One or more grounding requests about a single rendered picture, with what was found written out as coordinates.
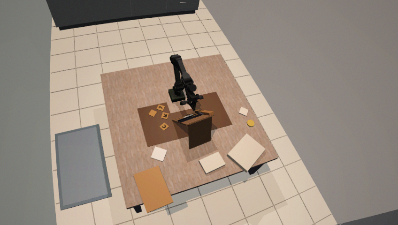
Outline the tan flat rectangular board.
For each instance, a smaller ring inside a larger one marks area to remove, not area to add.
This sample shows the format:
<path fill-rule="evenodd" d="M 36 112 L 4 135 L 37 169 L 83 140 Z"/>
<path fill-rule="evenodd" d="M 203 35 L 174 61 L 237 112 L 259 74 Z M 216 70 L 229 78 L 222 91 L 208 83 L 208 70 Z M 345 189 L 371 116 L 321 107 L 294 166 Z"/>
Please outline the tan flat rectangular board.
<path fill-rule="evenodd" d="M 134 174 L 134 178 L 147 213 L 174 202 L 159 166 Z"/>

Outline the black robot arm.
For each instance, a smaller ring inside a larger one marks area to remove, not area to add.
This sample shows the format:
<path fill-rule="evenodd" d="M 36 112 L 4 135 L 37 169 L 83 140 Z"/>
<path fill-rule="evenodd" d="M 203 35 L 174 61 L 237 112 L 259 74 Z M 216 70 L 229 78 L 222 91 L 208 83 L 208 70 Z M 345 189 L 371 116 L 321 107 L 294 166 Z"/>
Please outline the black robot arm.
<path fill-rule="evenodd" d="M 194 84 L 194 81 L 192 80 L 192 78 L 190 77 L 190 75 L 186 72 L 183 62 L 182 62 L 182 58 L 180 55 L 176 54 L 176 55 L 171 55 L 170 57 L 171 63 L 174 65 L 174 75 L 175 75 L 175 83 L 173 86 L 173 93 L 175 95 L 175 97 L 180 96 L 181 90 L 183 90 L 185 88 L 185 92 L 194 92 L 197 87 Z M 180 78 L 180 74 L 181 74 L 181 78 Z M 193 101 L 197 101 L 197 99 L 199 98 L 199 94 L 193 93 L 188 95 L 188 99 Z"/>

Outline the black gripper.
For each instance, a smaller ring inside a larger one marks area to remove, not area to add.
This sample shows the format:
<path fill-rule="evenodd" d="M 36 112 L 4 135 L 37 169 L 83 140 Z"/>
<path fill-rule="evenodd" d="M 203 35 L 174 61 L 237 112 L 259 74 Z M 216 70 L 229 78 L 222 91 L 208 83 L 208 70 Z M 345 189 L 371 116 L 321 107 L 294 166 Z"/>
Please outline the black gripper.
<path fill-rule="evenodd" d="M 184 101 L 181 101 L 180 102 L 180 105 L 185 105 L 185 104 L 188 104 L 194 111 L 195 111 L 195 108 L 196 108 L 196 102 L 197 101 L 193 101 L 193 102 L 191 102 L 191 100 L 189 100 L 188 99 L 188 95 L 189 95 L 189 93 L 190 94 L 193 94 L 194 92 L 187 92 L 186 93 L 186 95 L 187 95 L 187 101 L 186 100 L 184 100 Z M 199 98 L 198 99 L 203 99 L 203 96 L 199 96 Z"/>

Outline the yellow flat disc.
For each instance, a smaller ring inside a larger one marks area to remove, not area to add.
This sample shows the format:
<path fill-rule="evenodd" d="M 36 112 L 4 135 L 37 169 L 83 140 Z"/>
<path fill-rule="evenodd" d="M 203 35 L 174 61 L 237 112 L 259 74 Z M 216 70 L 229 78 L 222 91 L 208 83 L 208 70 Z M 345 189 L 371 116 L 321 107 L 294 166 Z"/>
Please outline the yellow flat disc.
<path fill-rule="evenodd" d="M 253 127 L 253 126 L 254 126 L 254 121 L 253 121 L 253 120 L 248 120 L 248 121 L 247 121 L 247 125 L 248 125 L 249 127 Z"/>

